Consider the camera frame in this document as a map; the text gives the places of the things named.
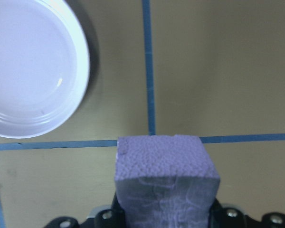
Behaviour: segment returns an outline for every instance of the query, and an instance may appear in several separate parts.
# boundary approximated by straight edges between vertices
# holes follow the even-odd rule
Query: white plate
[[[83,30],[63,0],[0,0],[0,136],[59,127],[89,79]]]

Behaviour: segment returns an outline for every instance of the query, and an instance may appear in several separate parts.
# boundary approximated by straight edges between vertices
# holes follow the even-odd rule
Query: table surface
[[[116,140],[148,134],[140,1],[80,0],[92,23],[93,77],[62,126],[0,143]],[[285,1],[151,1],[157,134],[285,133]],[[285,141],[205,145],[218,199],[254,219],[285,213]],[[116,147],[0,151],[8,228],[83,221],[114,195]]]

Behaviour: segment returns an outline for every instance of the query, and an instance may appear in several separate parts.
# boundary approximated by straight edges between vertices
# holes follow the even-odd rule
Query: bolt head
[[[228,215],[229,217],[236,217],[236,216],[238,216],[237,211],[234,210],[234,209],[228,209],[226,213],[227,213],[227,215]]]
[[[60,223],[60,228],[68,228],[69,226],[71,225],[71,222],[66,220],[66,221],[63,221],[62,223]]]
[[[106,213],[103,214],[103,219],[110,219],[112,217],[112,211],[107,211]]]
[[[275,223],[275,224],[282,224],[283,223],[283,219],[278,215],[270,216],[270,221]]]

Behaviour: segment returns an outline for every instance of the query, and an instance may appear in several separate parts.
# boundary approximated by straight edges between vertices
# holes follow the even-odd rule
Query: purple foam block
[[[118,139],[116,195],[129,228],[206,228],[219,175],[199,137]]]

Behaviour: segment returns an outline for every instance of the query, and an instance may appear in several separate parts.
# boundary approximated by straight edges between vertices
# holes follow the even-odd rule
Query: foam block
[[[118,139],[116,195],[128,228],[206,228],[219,175],[199,137]]]

